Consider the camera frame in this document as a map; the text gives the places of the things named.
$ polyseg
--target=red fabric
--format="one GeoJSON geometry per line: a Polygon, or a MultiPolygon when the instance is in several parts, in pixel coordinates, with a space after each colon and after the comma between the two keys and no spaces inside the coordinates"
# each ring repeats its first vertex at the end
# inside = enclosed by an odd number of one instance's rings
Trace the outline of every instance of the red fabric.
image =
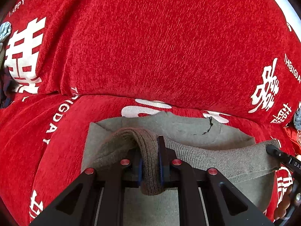
{"type": "MultiPolygon", "coordinates": [[[[293,150],[280,126],[260,126],[225,114],[108,95],[17,94],[11,106],[0,110],[0,196],[16,221],[20,226],[28,225],[33,219],[30,214],[35,217],[79,175],[90,122],[155,114],[161,110],[186,117],[211,115],[254,136],[256,142],[274,138],[280,141],[282,150],[288,153],[293,150]]],[[[283,179],[279,181],[280,192],[287,186],[283,185],[283,179]]],[[[276,191],[268,217],[271,218],[278,201],[276,191]]]]}
{"type": "Polygon", "coordinates": [[[300,42],[274,0],[19,0],[6,20],[5,64],[19,92],[71,95],[77,86],[257,123],[286,124],[299,103],[300,42]],[[31,45],[24,35],[39,37],[31,45]]]}
{"type": "Polygon", "coordinates": [[[294,154],[281,125],[298,107],[301,48],[274,0],[18,0],[6,21],[24,94],[0,110],[0,196],[21,226],[79,175],[89,123],[121,113],[228,113],[211,114],[294,154]]]}
{"type": "Polygon", "coordinates": [[[287,127],[283,128],[290,140],[293,143],[297,155],[301,154],[301,131],[296,130],[294,124],[291,122],[287,127]]]}
{"type": "MultiPolygon", "coordinates": [[[[153,110],[170,111],[176,115],[203,118],[207,111],[178,108],[158,108],[158,103],[134,100],[113,96],[82,96],[70,108],[60,121],[59,128],[53,133],[51,141],[41,159],[33,190],[36,191],[36,201],[47,206],[64,188],[66,188],[79,174],[84,150],[85,139],[90,122],[118,116],[135,116],[142,113],[154,113],[153,110]]],[[[248,135],[254,136],[256,142],[273,138],[279,139],[282,149],[292,150],[290,140],[283,134],[281,127],[264,129],[258,124],[243,118],[226,116],[220,117],[228,120],[226,125],[239,127],[248,135]]],[[[277,190],[273,194],[267,216],[272,214],[278,204],[277,190]]]]}
{"type": "Polygon", "coordinates": [[[43,139],[58,105],[70,97],[17,94],[0,109],[0,196],[20,226],[28,224],[28,207],[43,139]]]}

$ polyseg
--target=finger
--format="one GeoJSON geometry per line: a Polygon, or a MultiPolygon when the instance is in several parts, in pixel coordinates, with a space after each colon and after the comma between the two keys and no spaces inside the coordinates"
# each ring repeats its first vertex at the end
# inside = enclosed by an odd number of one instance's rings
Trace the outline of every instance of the finger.
{"type": "Polygon", "coordinates": [[[285,193],[287,193],[288,195],[292,192],[293,189],[293,185],[291,184],[289,187],[287,187],[287,190],[285,193]]]}
{"type": "Polygon", "coordinates": [[[282,208],[284,210],[286,210],[288,207],[290,206],[290,197],[289,195],[286,193],[283,196],[282,201],[279,203],[278,207],[282,208]]]}
{"type": "Polygon", "coordinates": [[[279,219],[280,217],[279,217],[279,214],[280,214],[280,211],[281,211],[282,209],[281,208],[276,208],[276,210],[274,211],[274,219],[275,220],[277,220],[277,219],[279,219]]]}
{"type": "Polygon", "coordinates": [[[280,209],[279,213],[278,213],[278,217],[279,218],[283,218],[286,215],[286,210],[284,209],[280,209]]]}

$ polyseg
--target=dark fabric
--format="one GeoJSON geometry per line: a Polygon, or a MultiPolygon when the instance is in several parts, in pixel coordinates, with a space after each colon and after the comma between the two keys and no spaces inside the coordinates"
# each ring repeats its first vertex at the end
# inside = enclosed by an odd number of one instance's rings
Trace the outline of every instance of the dark fabric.
{"type": "Polygon", "coordinates": [[[0,109],[6,108],[13,101],[13,93],[11,91],[15,81],[11,77],[8,68],[4,68],[0,72],[0,109]]]}

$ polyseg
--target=blue fabric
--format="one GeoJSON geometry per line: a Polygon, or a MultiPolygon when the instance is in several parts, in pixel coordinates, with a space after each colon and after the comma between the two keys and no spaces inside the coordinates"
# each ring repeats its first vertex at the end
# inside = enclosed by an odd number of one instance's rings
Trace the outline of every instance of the blue fabric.
{"type": "Polygon", "coordinates": [[[301,130],[301,108],[294,113],[294,126],[297,130],[301,130]]]}
{"type": "Polygon", "coordinates": [[[11,23],[10,22],[4,22],[2,25],[0,25],[0,68],[4,57],[4,48],[3,42],[5,39],[11,34],[11,23]]]}
{"type": "MultiPolygon", "coordinates": [[[[3,42],[11,33],[10,22],[5,22],[0,26],[0,69],[5,56],[5,47],[3,42]]],[[[13,94],[11,89],[14,85],[14,79],[11,77],[8,68],[0,71],[0,109],[6,108],[12,102],[13,94]]]]}
{"type": "Polygon", "coordinates": [[[4,40],[10,35],[10,33],[11,33],[10,22],[4,22],[2,25],[0,25],[0,42],[4,42],[4,40]]]}

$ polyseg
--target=white chinese character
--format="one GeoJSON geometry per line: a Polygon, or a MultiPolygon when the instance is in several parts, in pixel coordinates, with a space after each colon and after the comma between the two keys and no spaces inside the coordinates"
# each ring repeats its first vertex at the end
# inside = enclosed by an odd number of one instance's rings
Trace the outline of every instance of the white chinese character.
{"type": "Polygon", "coordinates": [[[36,83],[42,82],[36,75],[39,52],[32,53],[32,49],[42,44],[43,34],[34,38],[33,34],[45,27],[46,17],[39,22],[37,20],[30,21],[27,28],[19,33],[18,30],[15,31],[8,42],[10,47],[6,50],[7,59],[4,65],[9,67],[11,76],[19,83],[14,89],[15,92],[38,93],[39,87],[36,87],[36,83]]]}
{"type": "Polygon", "coordinates": [[[282,123],[286,120],[287,116],[289,115],[290,112],[292,112],[291,108],[288,107],[287,104],[283,104],[283,107],[281,110],[279,110],[278,115],[275,116],[273,115],[274,119],[271,121],[271,123],[282,123]]]}
{"type": "MultiPolygon", "coordinates": [[[[149,106],[153,106],[153,107],[157,107],[157,108],[163,108],[163,109],[171,109],[172,107],[168,104],[165,104],[162,101],[148,101],[145,99],[135,99],[135,101],[139,104],[142,105],[149,105],[149,106]]],[[[156,110],[156,109],[151,109],[148,107],[143,107],[143,106],[125,106],[122,110],[121,110],[121,116],[127,117],[127,118],[133,118],[133,117],[139,117],[139,114],[148,114],[148,115],[155,115],[157,113],[159,113],[160,110],[156,110]]]]}
{"type": "MultiPolygon", "coordinates": [[[[41,201],[39,204],[35,201],[36,199],[36,196],[37,196],[37,192],[34,190],[33,191],[33,195],[32,197],[30,198],[30,206],[29,208],[36,214],[36,215],[39,215],[41,213],[41,211],[43,210],[43,202],[41,201]],[[38,210],[35,211],[33,209],[34,206],[37,206],[38,207],[38,210]]],[[[31,212],[29,211],[29,215],[32,217],[32,218],[35,218],[35,216],[33,216],[31,214],[31,212]]]]}
{"type": "Polygon", "coordinates": [[[282,201],[287,188],[293,184],[293,179],[290,171],[286,167],[281,167],[277,172],[277,187],[278,187],[278,204],[282,201]],[[279,171],[283,171],[283,175],[279,176],[279,171]]]}
{"type": "Polygon", "coordinates": [[[220,116],[220,114],[230,116],[228,114],[219,113],[219,112],[215,112],[215,111],[207,111],[207,112],[209,114],[203,113],[203,116],[205,118],[213,117],[219,123],[228,123],[229,122],[226,118],[223,118],[222,116],[220,116]]]}
{"type": "Polygon", "coordinates": [[[264,67],[261,75],[263,84],[258,85],[251,96],[252,105],[258,105],[254,109],[250,110],[249,113],[254,113],[261,105],[261,109],[265,109],[266,111],[274,105],[274,96],[279,91],[279,80],[277,80],[277,77],[274,76],[276,63],[277,58],[274,59],[273,66],[264,67]]]}

